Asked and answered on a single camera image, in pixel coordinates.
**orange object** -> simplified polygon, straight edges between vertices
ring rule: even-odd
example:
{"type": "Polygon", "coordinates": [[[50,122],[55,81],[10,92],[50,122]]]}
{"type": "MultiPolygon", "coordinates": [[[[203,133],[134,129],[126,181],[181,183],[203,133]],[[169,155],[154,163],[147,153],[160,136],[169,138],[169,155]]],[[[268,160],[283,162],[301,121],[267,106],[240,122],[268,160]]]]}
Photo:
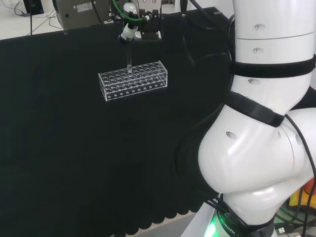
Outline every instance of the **orange object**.
{"type": "Polygon", "coordinates": [[[310,181],[308,181],[305,185],[304,185],[304,190],[306,193],[310,194],[311,191],[312,191],[312,187],[313,187],[313,184],[314,184],[314,181],[315,179],[311,179],[310,181]]]}

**white floor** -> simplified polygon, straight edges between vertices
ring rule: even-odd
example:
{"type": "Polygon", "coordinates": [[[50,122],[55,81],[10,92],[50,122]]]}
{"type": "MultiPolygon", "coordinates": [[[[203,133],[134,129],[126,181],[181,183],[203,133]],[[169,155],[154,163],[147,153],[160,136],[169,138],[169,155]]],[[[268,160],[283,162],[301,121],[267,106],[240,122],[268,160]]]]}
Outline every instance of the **white floor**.
{"type": "MultiPolygon", "coordinates": [[[[3,0],[7,7],[14,8],[19,0],[3,0]]],[[[31,32],[30,17],[22,17],[14,14],[13,9],[6,8],[0,0],[0,40],[9,39],[14,37],[27,36],[31,32]]],[[[42,0],[43,8],[45,13],[32,17],[33,23],[33,34],[43,34],[54,31],[62,31],[61,25],[57,18],[51,18],[49,25],[49,18],[46,15],[50,14],[53,10],[53,4],[51,0],[42,0]]],[[[18,5],[17,9],[26,13],[23,0],[18,5]]],[[[166,4],[162,6],[163,13],[173,13],[174,5],[166,4]]]]}

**white wall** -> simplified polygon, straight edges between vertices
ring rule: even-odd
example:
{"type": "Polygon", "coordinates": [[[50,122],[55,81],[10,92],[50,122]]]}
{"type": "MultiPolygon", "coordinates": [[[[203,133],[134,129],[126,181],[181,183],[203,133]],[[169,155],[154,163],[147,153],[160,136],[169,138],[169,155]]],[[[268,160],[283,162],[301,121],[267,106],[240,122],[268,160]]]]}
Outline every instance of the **white wall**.
{"type": "MultiPolygon", "coordinates": [[[[233,1],[232,0],[196,0],[198,4],[205,8],[205,7],[211,7],[214,6],[218,10],[220,10],[227,18],[230,18],[231,15],[234,13],[233,8],[233,1]]],[[[188,10],[196,9],[192,4],[190,3],[190,0],[188,0],[188,10]]],[[[180,0],[176,0],[175,2],[175,11],[180,11],[180,0]]],[[[311,86],[316,89],[316,70],[313,72],[312,77],[312,83],[311,86]]]]}

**black fabric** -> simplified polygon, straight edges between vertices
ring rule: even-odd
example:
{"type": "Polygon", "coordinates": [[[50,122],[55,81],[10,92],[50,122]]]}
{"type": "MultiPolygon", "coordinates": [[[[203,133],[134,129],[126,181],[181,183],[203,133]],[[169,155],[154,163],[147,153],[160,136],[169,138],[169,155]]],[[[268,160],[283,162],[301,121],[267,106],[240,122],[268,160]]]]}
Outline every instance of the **black fabric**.
{"type": "MultiPolygon", "coordinates": [[[[223,57],[189,67],[179,18],[164,16],[161,42],[132,46],[134,65],[161,60],[168,88],[110,102],[97,73],[126,67],[122,25],[0,41],[0,236],[133,234],[198,211],[202,198],[170,164],[189,128],[223,101],[230,74],[223,57]]],[[[195,58],[225,51],[217,32],[189,26],[186,41],[195,58]]],[[[315,91],[305,98],[302,107],[316,107],[315,91]]]]}
{"type": "Polygon", "coordinates": [[[247,78],[291,78],[306,75],[315,68],[316,56],[310,60],[283,64],[249,64],[233,62],[231,73],[247,78]]]}
{"type": "Polygon", "coordinates": [[[283,115],[233,91],[227,93],[225,104],[243,115],[272,127],[279,127],[284,120],[283,115]]]}

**green light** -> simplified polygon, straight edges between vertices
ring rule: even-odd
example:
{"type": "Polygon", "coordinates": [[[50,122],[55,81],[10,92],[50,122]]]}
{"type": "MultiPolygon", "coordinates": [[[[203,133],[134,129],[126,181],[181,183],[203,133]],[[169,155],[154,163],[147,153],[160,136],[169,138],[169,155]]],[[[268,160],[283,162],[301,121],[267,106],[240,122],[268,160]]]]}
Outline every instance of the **green light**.
{"type": "Polygon", "coordinates": [[[216,227],[213,222],[209,223],[208,227],[206,228],[206,232],[204,234],[204,237],[213,237],[216,233],[216,227]]]}

